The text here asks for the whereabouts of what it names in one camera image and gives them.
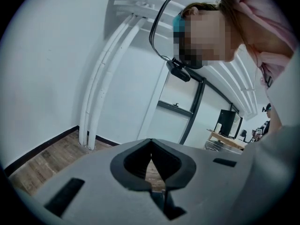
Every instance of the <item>wooden desk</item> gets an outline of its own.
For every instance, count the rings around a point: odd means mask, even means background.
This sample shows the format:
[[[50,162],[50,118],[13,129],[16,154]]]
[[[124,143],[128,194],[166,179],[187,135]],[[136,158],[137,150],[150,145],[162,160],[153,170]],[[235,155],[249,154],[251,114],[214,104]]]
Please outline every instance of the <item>wooden desk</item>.
[[[223,142],[223,143],[225,143],[229,146],[238,148],[238,149],[243,149],[247,145],[246,142],[243,142],[239,139],[232,139],[232,138],[224,137],[224,136],[220,135],[219,133],[215,133],[214,131],[212,131],[210,129],[207,129],[207,130],[211,132],[210,137],[208,138],[208,140],[210,140],[212,137],[215,137],[218,140],[220,140],[221,142]]]

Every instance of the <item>table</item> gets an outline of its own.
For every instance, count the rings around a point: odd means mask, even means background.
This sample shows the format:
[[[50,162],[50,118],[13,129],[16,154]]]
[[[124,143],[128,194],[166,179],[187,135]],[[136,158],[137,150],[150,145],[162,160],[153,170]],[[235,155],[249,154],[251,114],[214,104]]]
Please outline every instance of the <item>table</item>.
[[[246,142],[243,142],[243,141],[241,141],[239,139],[232,139],[232,138],[224,137],[221,134],[215,133],[214,131],[212,131],[210,129],[207,129],[207,130],[211,132],[208,140],[210,140],[212,137],[215,137],[218,140],[220,140],[221,142],[223,142],[223,143],[225,143],[225,144],[227,144],[229,146],[238,148],[238,149],[244,149],[245,146],[247,145]]]

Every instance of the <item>woman's hair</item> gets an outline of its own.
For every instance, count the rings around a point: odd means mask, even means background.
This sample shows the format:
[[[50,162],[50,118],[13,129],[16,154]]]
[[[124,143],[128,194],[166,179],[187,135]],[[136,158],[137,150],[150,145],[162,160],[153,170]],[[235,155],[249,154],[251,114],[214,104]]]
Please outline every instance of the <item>woman's hair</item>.
[[[236,15],[236,11],[233,8],[234,1],[233,0],[221,0],[218,5],[208,4],[208,3],[191,3],[186,8],[182,10],[180,16],[185,19],[187,16],[194,14],[193,7],[197,8],[198,10],[206,10],[206,11],[217,11],[219,10],[226,20],[234,26],[237,30],[238,34],[240,35],[243,43],[246,46],[246,49],[249,53],[253,53],[253,48],[249,45],[245,33],[242,29],[240,24],[239,18]]]

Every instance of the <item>black baseboard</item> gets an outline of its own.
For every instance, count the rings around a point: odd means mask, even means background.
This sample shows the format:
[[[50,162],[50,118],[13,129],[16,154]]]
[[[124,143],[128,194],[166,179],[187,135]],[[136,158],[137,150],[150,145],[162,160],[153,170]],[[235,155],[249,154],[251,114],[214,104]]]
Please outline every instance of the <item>black baseboard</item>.
[[[19,159],[17,159],[12,164],[10,164],[7,168],[4,169],[4,172],[5,172],[6,176],[9,177],[11,174],[13,174],[14,171],[16,171],[19,167],[21,167],[27,161],[32,159],[34,156],[36,156],[37,154],[39,154],[40,152],[42,152],[46,148],[50,147],[52,144],[56,143],[60,139],[63,139],[65,136],[68,136],[72,132],[75,132],[76,130],[79,130],[79,126],[75,126],[71,129],[57,135],[56,137],[50,139],[49,141],[37,146],[33,150],[29,151],[28,153],[26,153],[25,155],[23,155],[22,157],[20,157]],[[116,142],[109,141],[109,140],[107,140],[105,138],[102,138],[98,135],[96,135],[96,140],[98,140],[100,142],[103,142],[103,143],[106,143],[106,144],[111,145],[111,146],[119,145]]]

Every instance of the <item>wooden floor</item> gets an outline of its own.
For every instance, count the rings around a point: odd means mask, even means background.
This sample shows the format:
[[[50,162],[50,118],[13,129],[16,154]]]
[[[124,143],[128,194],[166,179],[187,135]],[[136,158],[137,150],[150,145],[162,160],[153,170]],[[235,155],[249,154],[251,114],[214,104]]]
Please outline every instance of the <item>wooden floor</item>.
[[[26,162],[9,179],[15,188],[20,188],[29,195],[33,195],[43,183],[77,159],[110,147],[110,145],[96,140],[95,150],[91,151],[78,144],[78,131],[75,131]],[[161,191],[165,188],[152,161],[147,169],[146,181],[151,183],[154,191]]]

